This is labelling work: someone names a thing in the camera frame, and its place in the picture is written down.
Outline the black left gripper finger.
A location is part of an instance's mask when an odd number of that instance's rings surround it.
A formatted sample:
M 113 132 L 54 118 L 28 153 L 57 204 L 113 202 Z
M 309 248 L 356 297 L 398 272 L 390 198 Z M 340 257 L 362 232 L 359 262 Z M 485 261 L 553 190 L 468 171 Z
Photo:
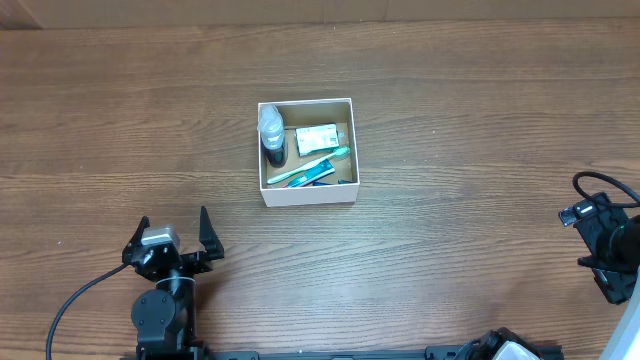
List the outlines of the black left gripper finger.
M 141 247 L 141 239 L 144 233 L 144 230 L 150 227 L 150 221 L 147 216 L 143 216 L 138 224 L 136 231 L 133 236 L 129 240 L 129 242 L 125 245 L 122 251 L 122 263 L 130 264 L 134 255 L 135 250 L 138 247 Z
M 200 210 L 199 242 L 203 245 L 210 260 L 222 259 L 224 257 L 224 247 L 212 226 L 210 216 L 205 206 L 202 206 Z

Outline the dark blue pump bottle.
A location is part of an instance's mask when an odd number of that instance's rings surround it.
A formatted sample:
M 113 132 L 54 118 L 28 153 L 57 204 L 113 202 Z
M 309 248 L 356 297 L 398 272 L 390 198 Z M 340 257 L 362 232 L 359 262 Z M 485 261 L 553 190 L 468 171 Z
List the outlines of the dark blue pump bottle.
M 259 112 L 257 130 L 262 150 L 274 168 L 281 168 L 287 160 L 287 141 L 284 120 L 274 105 L 264 105 Z

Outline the Colgate toothpaste tube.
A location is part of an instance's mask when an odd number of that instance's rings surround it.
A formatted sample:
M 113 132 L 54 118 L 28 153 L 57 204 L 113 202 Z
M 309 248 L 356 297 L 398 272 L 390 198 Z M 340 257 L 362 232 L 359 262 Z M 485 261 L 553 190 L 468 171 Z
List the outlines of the Colgate toothpaste tube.
M 297 188 L 307 186 L 314 181 L 320 180 L 326 176 L 335 173 L 335 168 L 329 160 L 323 160 L 309 170 L 306 170 L 301 176 L 291 180 L 286 187 Z

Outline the Dettol soap bar pack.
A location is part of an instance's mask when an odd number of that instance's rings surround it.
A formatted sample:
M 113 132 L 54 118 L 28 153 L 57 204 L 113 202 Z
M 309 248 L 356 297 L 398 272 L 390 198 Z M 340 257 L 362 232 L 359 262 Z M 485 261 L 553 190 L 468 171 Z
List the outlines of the Dettol soap bar pack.
M 301 157 L 340 146 L 336 124 L 297 128 L 294 131 L 294 137 Z

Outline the green white toothbrush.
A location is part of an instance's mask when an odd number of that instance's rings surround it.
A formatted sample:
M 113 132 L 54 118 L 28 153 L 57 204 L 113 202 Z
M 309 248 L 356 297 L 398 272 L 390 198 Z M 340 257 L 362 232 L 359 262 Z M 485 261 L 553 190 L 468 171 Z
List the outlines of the green white toothbrush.
M 273 185 L 273 184 L 282 182 L 282 181 L 284 181 L 284 180 L 286 180 L 286 179 L 288 179 L 288 178 L 290 178 L 290 177 L 292 177 L 292 176 L 294 176 L 296 174 L 299 174 L 301 172 L 304 172 L 306 170 L 309 170 L 309 169 L 315 167 L 316 165 L 320 164 L 321 162 L 323 162 L 325 160 L 331 160 L 331 159 L 334 159 L 334 158 L 344 158 L 346 156 L 349 156 L 350 152 L 351 152 L 351 150 L 350 150 L 349 147 L 339 147 L 336 150 L 334 150 L 332 153 L 330 153 L 329 155 L 325 155 L 325 156 L 320 157 L 320 158 L 318 158 L 316 160 L 312 160 L 310 162 L 307 162 L 306 164 L 301 165 L 298 168 L 295 168 L 295 169 L 293 169 L 291 171 L 288 171 L 288 172 L 279 174 L 277 176 L 274 176 L 272 178 L 269 178 L 267 180 L 267 184 L 268 185 Z

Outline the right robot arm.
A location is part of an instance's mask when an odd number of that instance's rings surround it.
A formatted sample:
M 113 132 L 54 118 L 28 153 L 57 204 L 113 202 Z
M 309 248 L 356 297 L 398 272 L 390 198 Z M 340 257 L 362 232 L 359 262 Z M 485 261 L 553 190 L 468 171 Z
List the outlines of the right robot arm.
M 589 268 L 606 300 L 627 308 L 603 350 L 602 359 L 639 357 L 639 218 L 628 217 L 604 192 L 559 212 L 590 251 L 577 260 Z M 500 328 L 463 345 L 457 359 L 533 359 L 564 357 L 559 346 L 534 346 L 514 332 Z

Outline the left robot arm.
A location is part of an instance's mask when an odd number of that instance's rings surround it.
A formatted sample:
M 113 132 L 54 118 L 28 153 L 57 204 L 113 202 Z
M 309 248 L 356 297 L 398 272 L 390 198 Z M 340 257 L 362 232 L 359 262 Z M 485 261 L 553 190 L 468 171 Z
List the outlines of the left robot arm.
M 197 337 L 195 276 L 212 271 L 212 262 L 224 257 L 224 248 L 206 208 L 200 209 L 199 242 L 201 250 L 181 253 L 173 226 L 153 227 L 143 217 L 123 249 L 123 263 L 155 284 L 131 310 L 138 359 L 212 357 L 209 346 Z

